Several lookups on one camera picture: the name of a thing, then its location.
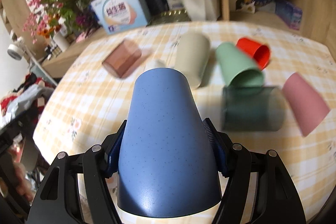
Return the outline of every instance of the blue cup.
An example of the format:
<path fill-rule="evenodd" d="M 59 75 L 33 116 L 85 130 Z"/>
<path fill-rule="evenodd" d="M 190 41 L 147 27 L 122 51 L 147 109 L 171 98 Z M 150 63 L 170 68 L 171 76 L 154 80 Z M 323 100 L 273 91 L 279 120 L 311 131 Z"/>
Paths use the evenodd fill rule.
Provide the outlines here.
<path fill-rule="evenodd" d="M 135 82 L 118 173 L 118 206 L 134 215 L 186 216 L 221 200 L 213 150 L 179 71 L 156 68 Z"/>

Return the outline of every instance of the cup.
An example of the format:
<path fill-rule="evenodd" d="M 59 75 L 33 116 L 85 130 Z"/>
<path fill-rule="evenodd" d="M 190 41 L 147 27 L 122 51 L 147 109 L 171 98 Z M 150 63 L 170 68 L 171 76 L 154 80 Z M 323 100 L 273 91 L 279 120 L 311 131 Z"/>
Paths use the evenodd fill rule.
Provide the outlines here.
<path fill-rule="evenodd" d="M 225 42 L 219 45 L 216 58 L 226 85 L 251 87 L 264 84 L 264 75 L 257 63 L 232 43 Z"/>
<path fill-rule="evenodd" d="M 238 40 L 236 47 L 253 58 L 261 70 L 266 68 L 269 63 L 271 53 L 269 47 L 266 45 L 262 45 L 257 41 L 243 37 Z"/>
<path fill-rule="evenodd" d="M 187 78 L 190 88 L 200 86 L 210 56 L 210 41 L 203 34 L 183 34 L 177 46 L 174 69 Z"/>
<path fill-rule="evenodd" d="M 285 119 L 285 109 L 284 97 L 277 87 L 224 87 L 222 129 L 278 131 Z"/>
<path fill-rule="evenodd" d="M 322 96 L 297 72 L 287 79 L 282 92 L 304 137 L 308 136 L 330 112 Z"/>
<path fill-rule="evenodd" d="M 118 174 L 118 207 L 135 215 L 191 215 L 221 200 L 214 153 L 182 73 L 156 68 L 136 80 Z"/>

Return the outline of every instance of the metal screw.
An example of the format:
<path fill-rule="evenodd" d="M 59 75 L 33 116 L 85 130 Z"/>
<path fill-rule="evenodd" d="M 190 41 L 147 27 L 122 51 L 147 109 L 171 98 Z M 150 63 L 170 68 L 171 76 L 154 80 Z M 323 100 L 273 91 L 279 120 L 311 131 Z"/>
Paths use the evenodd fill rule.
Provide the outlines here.
<path fill-rule="evenodd" d="M 92 146 L 92 151 L 93 152 L 98 152 L 101 149 L 101 146 L 99 144 L 96 144 L 94 146 Z"/>
<path fill-rule="evenodd" d="M 241 146 L 239 143 L 234 143 L 233 146 L 232 146 L 232 148 L 233 148 L 234 150 L 241 150 L 241 149 L 242 149 L 242 146 Z"/>
<path fill-rule="evenodd" d="M 62 159 L 62 158 L 65 157 L 65 155 L 66 155 L 65 152 L 60 152 L 60 153 L 58 153 L 57 158 Z"/>
<path fill-rule="evenodd" d="M 270 150 L 270 151 L 268 151 L 268 153 L 271 157 L 276 157 L 277 156 L 277 152 L 275 152 L 274 150 Z"/>

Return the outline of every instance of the mint green cup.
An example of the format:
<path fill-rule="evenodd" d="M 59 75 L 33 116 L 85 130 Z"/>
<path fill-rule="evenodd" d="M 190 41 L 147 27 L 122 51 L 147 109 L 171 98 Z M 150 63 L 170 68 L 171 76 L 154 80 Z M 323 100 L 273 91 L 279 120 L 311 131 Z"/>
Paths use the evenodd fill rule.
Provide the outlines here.
<path fill-rule="evenodd" d="M 230 42 L 224 42 L 216 49 L 216 58 L 227 86 L 263 86 L 264 75 L 258 64 Z"/>

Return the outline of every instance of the plaid tablecloth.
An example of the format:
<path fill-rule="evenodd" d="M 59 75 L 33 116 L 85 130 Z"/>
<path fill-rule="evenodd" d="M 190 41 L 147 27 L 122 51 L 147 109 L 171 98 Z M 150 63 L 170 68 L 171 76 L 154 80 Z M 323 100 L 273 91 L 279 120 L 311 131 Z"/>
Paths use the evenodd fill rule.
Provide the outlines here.
<path fill-rule="evenodd" d="M 272 60 L 264 70 L 267 85 L 282 86 L 293 73 L 301 73 L 325 98 L 332 109 L 325 120 L 306 138 L 300 134 L 289 106 L 283 128 L 275 133 L 229 133 L 251 151 L 265 153 L 275 149 L 285 163 L 299 192 L 306 218 L 316 214 L 336 184 L 336 64 L 327 47 L 288 32 L 238 22 L 185 23 L 142 28 L 93 42 L 75 61 L 48 102 L 37 125 L 34 140 L 50 163 L 60 151 L 69 155 L 83 153 L 106 135 L 115 133 L 127 114 L 136 78 L 151 60 L 159 59 L 173 67 L 176 45 L 181 34 L 201 31 L 211 39 L 212 49 L 222 42 L 236 42 L 247 36 L 266 43 Z M 127 79 L 110 76 L 101 66 L 102 60 L 128 37 L 153 54 Z M 220 130 L 220 98 L 224 82 L 212 54 L 203 84 L 193 90 L 202 118 L 210 117 Z M 249 221 L 256 177 L 251 177 L 251 191 L 242 223 Z M 80 193 L 85 195 L 80 177 Z M 116 204 L 116 174 L 108 180 Z M 226 179 L 221 177 L 222 191 Z M 192 223 L 205 224 L 218 206 L 196 215 L 176 219 L 137 217 L 118 208 L 125 224 L 129 223 Z"/>

